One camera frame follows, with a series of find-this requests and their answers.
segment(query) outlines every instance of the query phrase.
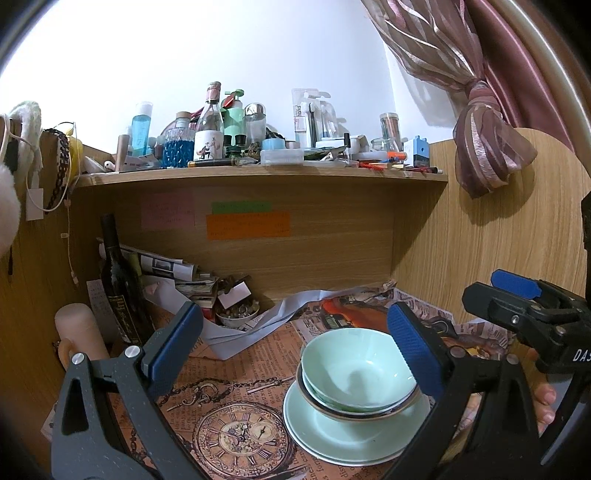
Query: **wooden shelf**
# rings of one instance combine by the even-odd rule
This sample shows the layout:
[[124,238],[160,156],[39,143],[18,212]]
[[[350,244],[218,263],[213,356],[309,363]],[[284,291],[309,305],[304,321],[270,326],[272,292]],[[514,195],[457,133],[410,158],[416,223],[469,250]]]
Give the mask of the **wooden shelf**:
[[82,175],[78,187],[113,185],[157,180],[211,179],[231,177],[331,177],[343,179],[372,179],[379,181],[437,181],[447,182],[441,173],[418,173],[401,170],[375,171],[367,168],[316,168],[309,166],[245,166],[169,168],[166,170],[133,171],[126,173],[95,173]]

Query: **clock face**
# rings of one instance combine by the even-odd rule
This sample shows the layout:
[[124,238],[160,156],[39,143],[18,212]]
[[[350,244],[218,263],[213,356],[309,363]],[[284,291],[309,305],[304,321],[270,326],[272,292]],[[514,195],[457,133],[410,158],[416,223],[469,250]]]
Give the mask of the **clock face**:
[[279,412],[234,402],[207,413],[193,443],[201,463],[230,479],[257,478],[291,461],[293,444]]

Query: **mint green bottle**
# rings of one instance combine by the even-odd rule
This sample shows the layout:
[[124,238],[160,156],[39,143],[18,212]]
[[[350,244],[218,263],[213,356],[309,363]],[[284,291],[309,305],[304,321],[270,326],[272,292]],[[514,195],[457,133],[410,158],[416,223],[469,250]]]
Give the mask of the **mint green bottle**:
[[232,137],[232,145],[236,145],[236,136],[245,135],[244,130],[244,107],[240,97],[244,95],[244,90],[235,90],[226,92],[226,95],[234,94],[234,101],[222,109],[223,116],[223,134]]

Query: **blue liquid bottle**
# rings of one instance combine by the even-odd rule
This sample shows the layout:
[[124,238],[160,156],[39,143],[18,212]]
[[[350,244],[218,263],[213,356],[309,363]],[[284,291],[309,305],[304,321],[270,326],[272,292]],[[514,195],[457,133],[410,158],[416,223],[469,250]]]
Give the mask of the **blue liquid bottle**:
[[137,104],[137,114],[131,121],[131,148],[134,157],[148,154],[148,138],[150,137],[150,122],[152,121],[152,104],[141,102]]

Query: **green sticky note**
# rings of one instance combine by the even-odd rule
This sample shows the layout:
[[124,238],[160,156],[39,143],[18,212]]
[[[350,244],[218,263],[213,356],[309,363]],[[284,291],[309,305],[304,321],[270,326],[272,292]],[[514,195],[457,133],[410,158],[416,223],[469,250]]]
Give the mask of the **green sticky note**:
[[212,215],[226,213],[261,213],[272,211],[271,202],[242,201],[242,202],[212,202]]

